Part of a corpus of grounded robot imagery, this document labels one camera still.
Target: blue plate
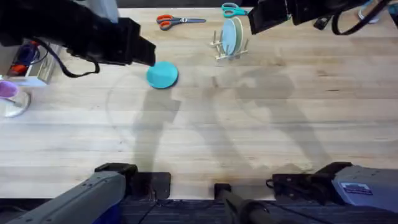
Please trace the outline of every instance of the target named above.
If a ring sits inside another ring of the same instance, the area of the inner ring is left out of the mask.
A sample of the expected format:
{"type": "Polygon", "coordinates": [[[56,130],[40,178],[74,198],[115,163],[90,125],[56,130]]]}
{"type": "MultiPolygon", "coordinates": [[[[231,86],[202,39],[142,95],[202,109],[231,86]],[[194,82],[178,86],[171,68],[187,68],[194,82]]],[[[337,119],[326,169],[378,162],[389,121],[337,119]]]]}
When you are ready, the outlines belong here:
{"type": "Polygon", "coordinates": [[[170,62],[156,62],[147,71],[147,81],[154,88],[168,88],[178,79],[178,70],[170,62]]]}
{"type": "Polygon", "coordinates": [[[232,19],[227,19],[223,25],[223,36],[222,41],[224,52],[227,55],[231,55],[234,52],[236,45],[236,28],[232,19]]]}

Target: teal disc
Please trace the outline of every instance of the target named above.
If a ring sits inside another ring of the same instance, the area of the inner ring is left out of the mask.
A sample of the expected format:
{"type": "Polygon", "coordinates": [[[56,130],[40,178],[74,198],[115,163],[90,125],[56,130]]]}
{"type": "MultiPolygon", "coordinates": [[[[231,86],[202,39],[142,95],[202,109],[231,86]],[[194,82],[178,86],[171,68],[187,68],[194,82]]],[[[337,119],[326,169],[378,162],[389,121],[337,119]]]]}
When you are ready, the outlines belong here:
{"type": "Polygon", "coordinates": [[[147,71],[148,83],[158,89],[172,86],[178,79],[178,70],[170,62],[156,62],[155,66],[147,71]]]}

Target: wooden tabletop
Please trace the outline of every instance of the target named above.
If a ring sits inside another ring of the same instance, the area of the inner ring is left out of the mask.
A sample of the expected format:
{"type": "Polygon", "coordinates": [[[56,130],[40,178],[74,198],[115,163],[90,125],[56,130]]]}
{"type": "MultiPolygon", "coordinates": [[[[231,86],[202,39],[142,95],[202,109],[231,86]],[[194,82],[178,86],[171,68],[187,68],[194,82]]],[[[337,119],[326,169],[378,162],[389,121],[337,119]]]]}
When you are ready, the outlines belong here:
{"type": "MultiPolygon", "coordinates": [[[[341,29],[357,23],[357,9],[341,29]]],[[[102,65],[70,79],[57,67],[20,117],[1,120],[0,198],[56,197],[105,162],[172,174],[172,198],[211,198],[217,182],[270,198],[274,173],[315,172],[332,161],[398,169],[398,30],[387,12],[357,34],[308,22],[249,35],[249,53],[216,62],[209,43],[221,9],[121,9],[180,74],[151,88],[147,66],[102,65]],[[161,14],[201,17],[165,32],[161,14]]],[[[73,72],[92,64],[61,55],[73,72]]]]}

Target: purple cup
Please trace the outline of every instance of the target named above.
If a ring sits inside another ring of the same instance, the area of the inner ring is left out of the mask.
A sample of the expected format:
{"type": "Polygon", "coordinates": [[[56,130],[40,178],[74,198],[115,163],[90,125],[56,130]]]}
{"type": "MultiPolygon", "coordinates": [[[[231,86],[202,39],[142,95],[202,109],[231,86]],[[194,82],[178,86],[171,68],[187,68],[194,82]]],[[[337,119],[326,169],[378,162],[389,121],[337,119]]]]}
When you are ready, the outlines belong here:
{"type": "Polygon", "coordinates": [[[10,98],[16,96],[18,93],[18,86],[9,81],[0,81],[0,98],[10,98]]]}

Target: dish rack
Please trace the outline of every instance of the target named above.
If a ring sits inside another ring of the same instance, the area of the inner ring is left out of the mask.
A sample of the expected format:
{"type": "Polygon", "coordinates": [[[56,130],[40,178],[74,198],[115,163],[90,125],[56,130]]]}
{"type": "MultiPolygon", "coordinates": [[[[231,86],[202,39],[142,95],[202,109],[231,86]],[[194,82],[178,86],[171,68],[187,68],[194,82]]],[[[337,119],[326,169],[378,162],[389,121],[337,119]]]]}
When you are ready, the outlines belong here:
{"type": "Polygon", "coordinates": [[[221,31],[220,37],[219,37],[219,39],[217,39],[217,31],[214,30],[213,41],[211,41],[210,45],[212,48],[215,48],[217,50],[218,54],[215,56],[216,60],[221,60],[221,59],[225,59],[225,58],[228,58],[230,60],[232,60],[234,58],[239,59],[242,54],[246,54],[249,52],[248,51],[249,39],[246,39],[246,41],[243,45],[244,46],[243,48],[239,49],[237,52],[233,52],[231,55],[227,55],[225,53],[222,40],[223,40],[223,31],[221,31]]]}

